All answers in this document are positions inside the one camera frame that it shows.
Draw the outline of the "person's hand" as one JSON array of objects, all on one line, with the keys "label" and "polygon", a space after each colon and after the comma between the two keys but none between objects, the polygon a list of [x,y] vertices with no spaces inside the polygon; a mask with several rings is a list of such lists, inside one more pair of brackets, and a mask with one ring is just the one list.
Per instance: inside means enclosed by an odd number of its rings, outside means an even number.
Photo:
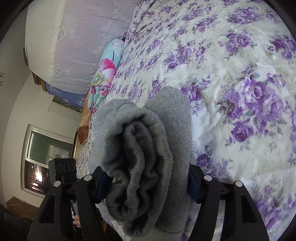
[{"label": "person's hand", "polygon": [[74,216],[73,224],[74,224],[75,226],[77,226],[78,228],[81,228],[80,218],[79,218],[79,215],[78,215],[78,214]]}]

